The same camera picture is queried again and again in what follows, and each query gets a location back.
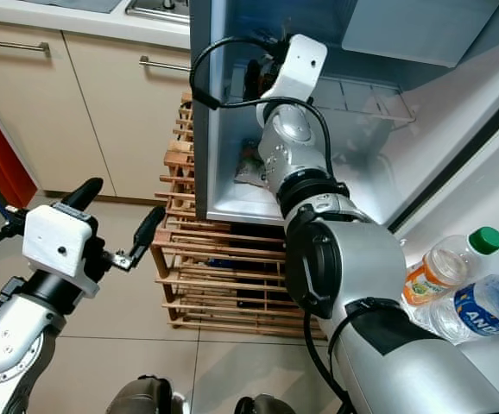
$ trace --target countertop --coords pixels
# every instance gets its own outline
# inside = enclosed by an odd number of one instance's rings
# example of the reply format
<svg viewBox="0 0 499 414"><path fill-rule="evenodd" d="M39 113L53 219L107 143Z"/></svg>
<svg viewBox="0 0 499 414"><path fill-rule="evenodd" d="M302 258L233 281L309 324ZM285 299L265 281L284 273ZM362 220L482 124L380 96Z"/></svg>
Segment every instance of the countertop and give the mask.
<svg viewBox="0 0 499 414"><path fill-rule="evenodd" d="M20 0L0 0L0 22L190 48L187 24L128 16L125 8L129 2L123 0L111 13L94 13Z"/></svg>

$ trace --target kitchen cabinet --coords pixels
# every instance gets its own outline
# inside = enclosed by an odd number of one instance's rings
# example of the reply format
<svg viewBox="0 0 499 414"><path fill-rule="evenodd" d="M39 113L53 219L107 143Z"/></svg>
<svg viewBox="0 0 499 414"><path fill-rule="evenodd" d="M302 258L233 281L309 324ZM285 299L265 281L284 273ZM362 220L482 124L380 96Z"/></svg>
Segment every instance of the kitchen cabinet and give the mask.
<svg viewBox="0 0 499 414"><path fill-rule="evenodd" d="M166 191L159 176L167 173L163 155L180 96L189 91L190 53L82 34L65 39L117 195Z"/></svg>
<svg viewBox="0 0 499 414"><path fill-rule="evenodd" d="M41 189L115 195L60 31L0 24L0 121Z"/></svg>

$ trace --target plastic bottle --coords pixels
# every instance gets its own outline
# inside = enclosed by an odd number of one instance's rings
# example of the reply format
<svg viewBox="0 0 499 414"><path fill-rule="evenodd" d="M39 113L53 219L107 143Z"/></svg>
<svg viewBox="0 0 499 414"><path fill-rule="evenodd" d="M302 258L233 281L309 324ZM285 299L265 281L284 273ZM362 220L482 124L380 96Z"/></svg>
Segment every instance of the plastic bottle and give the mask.
<svg viewBox="0 0 499 414"><path fill-rule="evenodd" d="M446 237L407 270L403 301L412 306L440 298L475 274L487 254L499 249L499 232L482 227L466 237Z"/></svg>
<svg viewBox="0 0 499 414"><path fill-rule="evenodd" d="M416 308L413 322L455 345L499 334L499 275Z"/></svg>

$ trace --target orange juice bottle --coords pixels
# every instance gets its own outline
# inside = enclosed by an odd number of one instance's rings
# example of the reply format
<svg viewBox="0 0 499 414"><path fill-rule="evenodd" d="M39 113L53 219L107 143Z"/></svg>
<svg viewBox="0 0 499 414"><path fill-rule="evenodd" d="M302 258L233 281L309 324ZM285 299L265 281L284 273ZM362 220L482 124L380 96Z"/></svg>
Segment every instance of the orange juice bottle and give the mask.
<svg viewBox="0 0 499 414"><path fill-rule="evenodd" d="M413 306L426 304L470 280L481 261L499 250L499 232L482 227L468 237L446 237L407 269L403 298Z"/></svg>

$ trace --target metal handle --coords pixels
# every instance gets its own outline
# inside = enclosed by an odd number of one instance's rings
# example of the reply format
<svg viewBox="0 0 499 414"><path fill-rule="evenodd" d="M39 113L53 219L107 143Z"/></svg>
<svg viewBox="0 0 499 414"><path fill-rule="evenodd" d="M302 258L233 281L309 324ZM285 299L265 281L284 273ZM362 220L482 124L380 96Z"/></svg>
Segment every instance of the metal handle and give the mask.
<svg viewBox="0 0 499 414"><path fill-rule="evenodd" d="M138 65L162 67L163 69L173 69L174 71L190 72L190 66L171 65L169 63L152 62L148 56L141 56Z"/></svg>
<svg viewBox="0 0 499 414"><path fill-rule="evenodd" d="M50 57L50 46L45 42L41 42L39 46L22 45L21 43L11 43L8 41L0 41L0 47L11 47L12 49L35 50L43 52L47 58Z"/></svg>

